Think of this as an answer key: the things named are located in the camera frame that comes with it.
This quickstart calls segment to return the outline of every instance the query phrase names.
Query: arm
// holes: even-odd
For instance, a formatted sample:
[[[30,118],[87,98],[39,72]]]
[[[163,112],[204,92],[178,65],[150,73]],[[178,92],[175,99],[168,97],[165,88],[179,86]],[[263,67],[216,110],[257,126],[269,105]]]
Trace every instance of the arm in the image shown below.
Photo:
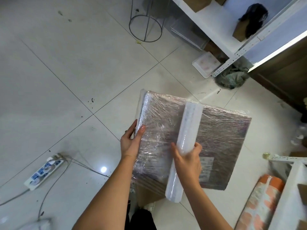
[[[136,137],[131,140],[135,126],[136,120],[121,138],[122,158],[117,168],[79,217],[72,230],[124,229],[132,169],[145,131],[145,126],[142,126]]]
[[[179,154],[174,143],[171,147],[176,172],[201,230],[232,230],[199,184],[201,173],[199,153],[202,146],[195,143],[194,150],[184,156]]]

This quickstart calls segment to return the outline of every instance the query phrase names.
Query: orange patterned roll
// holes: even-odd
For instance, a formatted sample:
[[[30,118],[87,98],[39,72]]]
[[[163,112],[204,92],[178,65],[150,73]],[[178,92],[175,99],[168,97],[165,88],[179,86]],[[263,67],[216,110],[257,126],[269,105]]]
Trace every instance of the orange patterned roll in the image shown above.
[[[281,179],[263,175],[253,189],[235,230],[268,229],[284,186]]]

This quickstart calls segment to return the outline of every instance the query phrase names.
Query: metal wire stand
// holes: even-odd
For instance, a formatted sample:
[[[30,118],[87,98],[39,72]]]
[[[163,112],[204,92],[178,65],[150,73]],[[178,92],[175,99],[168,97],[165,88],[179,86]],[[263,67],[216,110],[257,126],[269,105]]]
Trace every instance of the metal wire stand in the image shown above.
[[[131,34],[132,34],[136,39],[138,39],[138,40],[140,40],[140,41],[142,41],[142,42],[155,42],[155,41],[157,41],[159,38],[161,38],[161,36],[162,36],[162,30],[163,30],[163,25],[164,25],[164,21],[165,21],[166,15],[165,15],[164,18],[163,18],[162,25],[160,25],[160,23],[159,23],[155,18],[153,18],[153,17],[150,15],[150,11],[151,11],[151,7],[152,7],[152,4],[153,4],[153,1],[154,1],[154,0],[151,0],[151,1],[148,2],[146,15],[144,15],[144,14],[139,14],[139,15],[136,15],[136,16],[132,17],[132,10],[133,10],[133,0],[132,0],[131,13],[130,13],[130,22],[129,22],[129,30],[130,30]],[[132,23],[132,20],[135,19],[136,17],[147,17],[147,18],[148,18],[144,40],[142,40],[142,39],[136,37],[136,36],[133,34],[133,32],[131,31],[130,25],[131,25],[131,23]],[[152,20],[154,20],[156,23],[158,23],[158,25],[159,25],[159,27],[160,27],[160,29],[161,29],[161,34],[160,34],[159,38],[157,38],[156,40],[153,40],[153,41],[146,41],[147,31],[148,31],[148,25],[149,25],[149,20],[150,20],[150,19],[152,19]]]

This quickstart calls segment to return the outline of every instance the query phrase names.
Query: power strip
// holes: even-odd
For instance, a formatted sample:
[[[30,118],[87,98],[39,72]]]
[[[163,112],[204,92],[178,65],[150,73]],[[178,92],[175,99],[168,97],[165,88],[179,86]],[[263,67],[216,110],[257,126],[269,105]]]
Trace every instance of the power strip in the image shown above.
[[[35,190],[42,184],[57,168],[63,164],[64,158],[61,154],[55,154],[47,159],[47,162],[37,170],[28,180],[25,181],[25,186],[30,190]]]

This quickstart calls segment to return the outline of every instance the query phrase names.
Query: hand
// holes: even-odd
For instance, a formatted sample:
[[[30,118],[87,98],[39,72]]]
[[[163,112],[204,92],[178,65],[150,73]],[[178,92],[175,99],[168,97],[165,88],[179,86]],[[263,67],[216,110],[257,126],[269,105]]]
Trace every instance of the hand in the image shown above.
[[[199,153],[201,152],[202,146],[195,142],[194,149],[181,156],[178,148],[174,143],[171,143],[172,156],[176,167],[179,180],[182,187],[185,188],[187,185],[199,185],[199,175],[201,173],[201,161],[199,159]]]
[[[135,131],[137,120],[133,122],[133,124],[129,127],[125,134],[120,139],[120,150],[122,153],[122,158],[125,156],[131,156],[136,159],[138,154],[138,148],[140,147],[141,137],[145,131],[145,126],[142,125],[138,130],[134,139],[130,139],[133,132]]]

